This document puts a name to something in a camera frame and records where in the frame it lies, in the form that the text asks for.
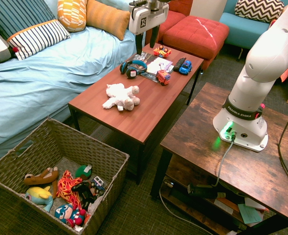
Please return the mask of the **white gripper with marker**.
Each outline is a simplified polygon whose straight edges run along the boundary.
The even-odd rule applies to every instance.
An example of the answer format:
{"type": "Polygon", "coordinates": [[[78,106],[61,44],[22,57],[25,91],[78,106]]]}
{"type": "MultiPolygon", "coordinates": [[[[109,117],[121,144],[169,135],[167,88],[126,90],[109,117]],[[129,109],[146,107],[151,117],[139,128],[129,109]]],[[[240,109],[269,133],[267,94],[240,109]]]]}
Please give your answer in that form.
{"type": "Polygon", "coordinates": [[[129,31],[135,36],[136,54],[142,53],[143,32],[151,29],[150,48],[155,46],[159,25],[167,19],[169,5],[164,0],[133,0],[129,3],[131,13],[129,31]]]}

